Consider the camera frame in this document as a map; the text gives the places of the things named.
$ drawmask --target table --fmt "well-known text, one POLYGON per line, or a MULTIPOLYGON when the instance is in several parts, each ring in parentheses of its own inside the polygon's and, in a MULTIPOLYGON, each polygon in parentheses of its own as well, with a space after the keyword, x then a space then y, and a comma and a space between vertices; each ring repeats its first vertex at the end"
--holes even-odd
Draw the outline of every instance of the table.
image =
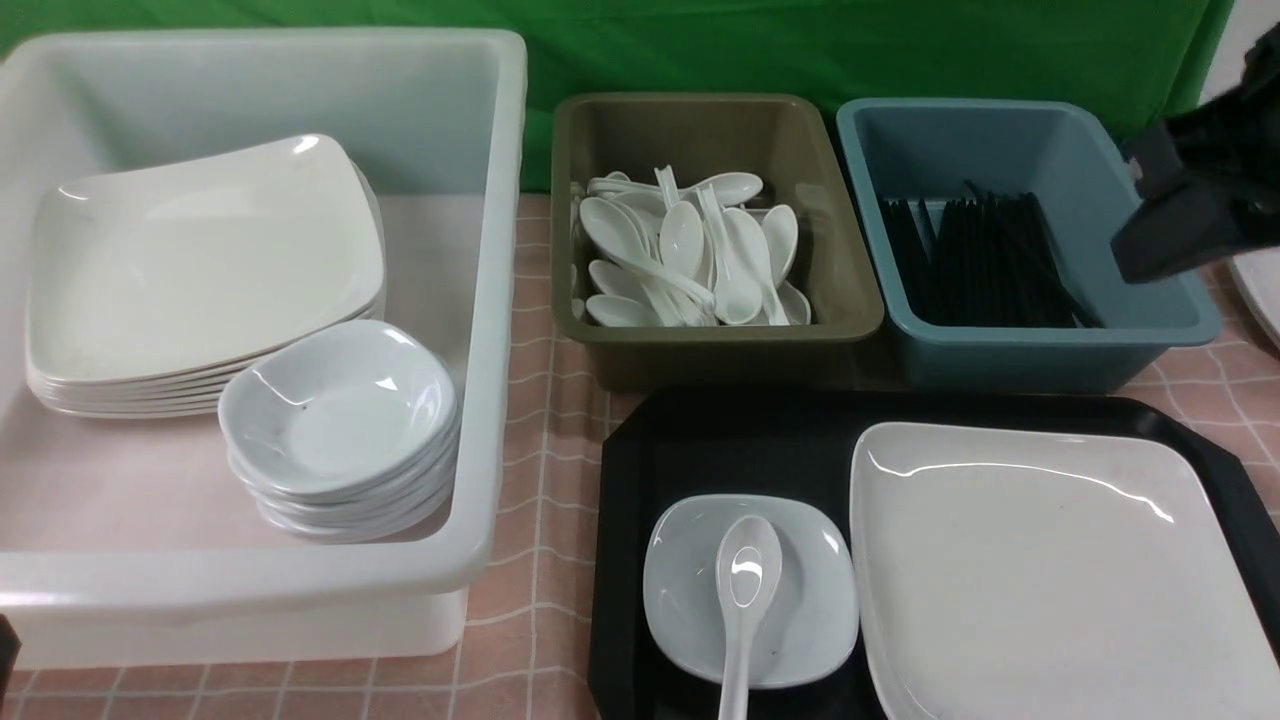
MULTIPOLYGON (((591 377, 550 315, 549 204, 520 204, 506 473, 493 559, 462 642, 435 657, 19 673, 0 720, 591 720, 586 689, 600 442, 639 404, 591 377)), ((1280 518, 1280 357, 1224 266, 1212 345, 1171 350, 1121 395, 1226 447, 1280 518)))

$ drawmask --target green cloth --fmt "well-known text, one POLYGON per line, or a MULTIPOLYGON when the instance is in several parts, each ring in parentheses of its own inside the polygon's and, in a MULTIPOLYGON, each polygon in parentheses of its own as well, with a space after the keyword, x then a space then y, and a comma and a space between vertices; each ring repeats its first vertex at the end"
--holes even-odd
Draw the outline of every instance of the green cloth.
POLYGON ((593 91, 1065 100, 1116 135, 1194 105, 1231 0, 5 0, 0 45, 76 29, 500 27, 529 45, 526 191, 593 91))

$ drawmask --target black tray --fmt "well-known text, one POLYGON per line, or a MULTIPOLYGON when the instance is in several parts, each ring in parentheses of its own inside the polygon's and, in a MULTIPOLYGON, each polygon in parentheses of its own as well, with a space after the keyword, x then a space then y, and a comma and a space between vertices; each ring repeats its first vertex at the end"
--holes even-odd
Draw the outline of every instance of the black tray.
MULTIPOLYGON (((1280 656, 1280 534, 1234 455, 1140 402, 771 388, 672 388, 604 443, 588 683, 603 720, 716 717, 719 685, 672 665, 644 618, 640 578, 659 515, 685 497, 772 495, 826 512, 849 541, 849 468, 877 423, 915 420, 1156 441, 1196 469, 1272 651, 1280 656)), ((753 692, 753 720, 883 719, 859 637, 833 675, 753 692)))

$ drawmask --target square plate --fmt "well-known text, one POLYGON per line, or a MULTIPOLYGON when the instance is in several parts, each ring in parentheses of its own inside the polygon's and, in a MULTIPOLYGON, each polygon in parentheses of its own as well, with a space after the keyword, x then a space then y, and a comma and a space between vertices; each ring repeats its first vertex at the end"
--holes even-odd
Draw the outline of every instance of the square plate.
POLYGON ((1147 439, 884 423, 850 527, 891 720, 1274 717, 1271 653, 1196 471, 1147 439))
POLYGON ((357 170, 317 135, 65 183, 35 236, 27 352, 55 382, 251 357, 358 313, 384 281, 357 170))

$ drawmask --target teal plastic tub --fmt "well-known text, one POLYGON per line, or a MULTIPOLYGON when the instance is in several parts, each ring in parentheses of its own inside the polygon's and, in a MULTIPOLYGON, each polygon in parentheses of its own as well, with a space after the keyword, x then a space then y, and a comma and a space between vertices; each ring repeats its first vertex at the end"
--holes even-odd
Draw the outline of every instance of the teal plastic tub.
POLYGON ((1062 102, 867 99, 836 117, 863 232, 915 387, 1105 393, 1170 347, 1206 345, 1221 315, 1194 273, 1128 284, 1111 237, 1139 204, 1102 124, 1062 102), (969 197, 1034 192, 1064 286, 1101 328, 942 327, 913 311, 877 196, 969 197))

